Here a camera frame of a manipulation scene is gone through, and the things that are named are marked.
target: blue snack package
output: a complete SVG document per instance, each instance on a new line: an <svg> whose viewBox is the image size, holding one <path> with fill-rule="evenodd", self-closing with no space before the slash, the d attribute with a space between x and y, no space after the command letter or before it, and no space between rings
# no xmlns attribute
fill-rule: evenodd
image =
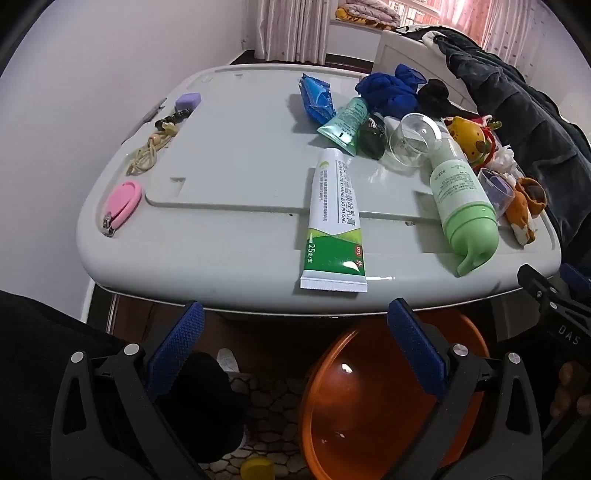
<svg viewBox="0 0 591 480"><path fill-rule="evenodd" d="M330 95L330 83L303 74L300 79L300 93L306 112L320 125L336 115Z"/></svg>

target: teal tube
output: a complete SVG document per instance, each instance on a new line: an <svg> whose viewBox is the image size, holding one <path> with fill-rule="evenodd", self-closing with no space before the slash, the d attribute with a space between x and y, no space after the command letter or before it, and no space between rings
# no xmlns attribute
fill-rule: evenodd
<svg viewBox="0 0 591 480"><path fill-rule="evenodd" d="M359 127L369 116L368 107L361 97L352 98L336 116L318 129L318 132L330 138L348 153L357 155L357 137Z"/></svg>

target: orange plush toy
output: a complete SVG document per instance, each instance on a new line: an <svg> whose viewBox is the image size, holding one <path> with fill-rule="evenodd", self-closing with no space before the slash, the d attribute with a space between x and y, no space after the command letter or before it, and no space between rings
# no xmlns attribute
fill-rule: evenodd
<svg viewBox="0 0 591 480"><path fill-rule="evenodd" d="M505 211L515 238L520 245L527 245L535 240L533 219L546 208L546 192L537 181L527 177L517 181L511 175L505 175L513 185L515 198Z"/></svg>
<svg viewBox="0 0 591 480"><path fill-rule="evenodd" d="M515 189L515 198L505 211L507 220L511 224L515 238L520 245L527 245L535 240L532 230L532 218L525 195Z"/></svg>

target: yellow bottle cap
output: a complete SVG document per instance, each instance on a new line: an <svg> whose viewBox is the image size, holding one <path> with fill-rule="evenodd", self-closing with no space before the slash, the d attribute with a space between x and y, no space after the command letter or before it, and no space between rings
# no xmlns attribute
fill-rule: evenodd
<svg viewBox="0 0 591 480"><path fill-rule="evenodd" d="M266 457L251 457L240 467L242 480L275 480L273 462Z"/></svg>

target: dark blue fabric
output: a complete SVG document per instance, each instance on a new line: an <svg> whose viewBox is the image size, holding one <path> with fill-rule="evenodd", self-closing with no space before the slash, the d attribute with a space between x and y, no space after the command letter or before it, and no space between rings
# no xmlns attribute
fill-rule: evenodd
<svg viewBox="0 0 591 480"><path fill-rule="evenodd" d="M418 112L417 88L422 83L427 80L421 73L400 64L394 75L372 73L361 80L355 90L368 104L370 113L402 118Z"/></svg>
<svg viewBox="0 0 591 480"><path fill-rule="evenodd" d="M591 147L583 131L514 67L458 32L445 35L435 43L447 67L464 81L478 112L503 123L496 131L501 142L511 145L525 175L546 191L563 262L591 276Z"/></svg>

